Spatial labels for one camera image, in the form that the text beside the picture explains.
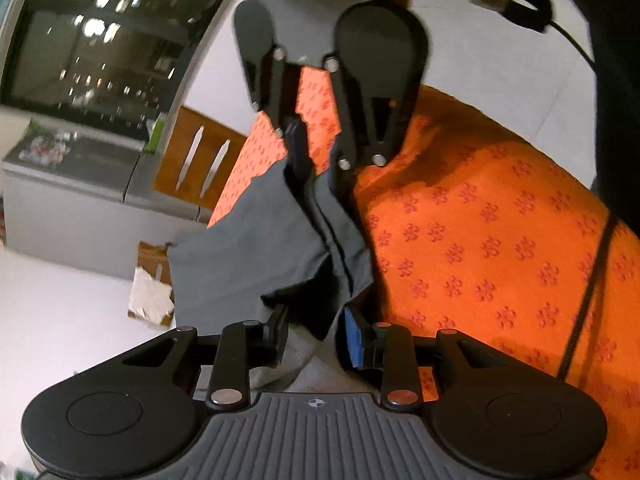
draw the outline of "cable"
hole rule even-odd
[[[560,34],[562,34],[566,38],[566,40],[574,46],[574,49],[577,50],[578,53],[580,53],[580,55],[584,58],[584,60],[589,64],[591,70],[596,72],[596,64],[593,62],[593,59],[589,57],[589,54],[584,51],[580,44],[575,41],[574,38],[572,38],[571,35],[566,30],[564,30],[564,28],[560,27],[560,25],[558,25],[553,20],[549,23],[549,25],[557,30]]]
[[[580,304],[580,310],[578,311],[578,315],[575,317],[574,328],[572,329],[571,335],[569,336],[569,339],[566,343],[564,355],[562,356],[562,362],[560,363],[560,367],[558,368],[558,374],[556,375],[556,378],[560,379],[561,381],[565,381],[567,374],[569,373],[571,361],[573,360],[575,354],[575,348],[578,345],[578,340],[580,339],[580,334],[582,333],[582,327],[584,326],[584,320],[586,319],[587,313],[589,312],[589,307],[591,306],[591,300],[593,299],[593,291],[595,290],[596,283],[598,282],[600,275],[607,268],[607,257],[609,255],[611,237],[613,236],[613,229],[615,229],[617,222],[618,218],[613,213],[609,213],[607,224],[604,226],[602,236],[600,237],[598,252],[596,253],[596,259],[593,263],[593,269],[591,269],[587,287],[584,289],[584,295],[582,297],[582,303]]]

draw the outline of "floor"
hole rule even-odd
[[[588,48],[584,21],[554,0],[558,22]],[[588,186],[594,176],[594,81],[555,31],[511,25],[465,0],[414,0],[432,40],[425,82],[476,106]],[[0,462],[32,469],[20,417],[44,388],[159,332],[127,318],[130,282],[0,247]]]

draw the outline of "metal pin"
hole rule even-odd
[[[242,393],[232,388],[222,388],[211,394],[211,400],[216,404],[235,404],[242,400]]]
[[[330,57],[324,62],[324,67],[331,73],[337,72],[338,68],[340,68],[340,64],[335,57]]]
[[[407,406],[418,401],[418,394],[411,390],[393,390],[386,398],[396,406]]]
[[[386,166],[386,158],[383,155],[374,155],[371,157],[371,160],[379,168],[384,168]]]

